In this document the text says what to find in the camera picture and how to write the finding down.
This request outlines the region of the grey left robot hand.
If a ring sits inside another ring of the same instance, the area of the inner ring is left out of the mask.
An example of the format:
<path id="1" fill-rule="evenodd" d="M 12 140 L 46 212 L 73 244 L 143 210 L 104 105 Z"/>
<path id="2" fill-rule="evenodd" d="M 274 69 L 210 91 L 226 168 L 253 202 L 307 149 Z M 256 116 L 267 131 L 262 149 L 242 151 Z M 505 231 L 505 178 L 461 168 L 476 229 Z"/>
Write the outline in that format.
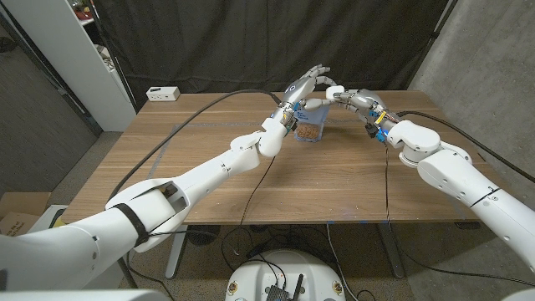
<path id="1" fill-rule="evenodd" d="M 328 100 L 307 99 L 307 96 L 314 91 L 318 84 L 336 85 L 331 78 L 324 76 L 324 73 L 329 71 L 330 67 L 319 64 L 313 66 L 299 79 L 293 81 L 286 88 L 283 98 L 271 118 L 290 129 L 295 123 L 294 113 L 298 110 L 312 111 L 329 105 L 330 102 Z"/>

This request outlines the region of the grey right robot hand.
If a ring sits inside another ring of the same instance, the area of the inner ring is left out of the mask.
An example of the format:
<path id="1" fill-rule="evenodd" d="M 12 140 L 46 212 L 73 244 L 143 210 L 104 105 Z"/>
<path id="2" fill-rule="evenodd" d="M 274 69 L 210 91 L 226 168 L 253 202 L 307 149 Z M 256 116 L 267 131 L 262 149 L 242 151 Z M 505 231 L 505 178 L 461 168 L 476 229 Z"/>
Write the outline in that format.
<path id="1" fill-rule="evenodd" d="M 390 131 L 402 119 L 391 112 L 384 101 L 367 89 L 342 89 L 333 93 L 334 100 L 347 110 L 355 112 L 366 124 Z"/>

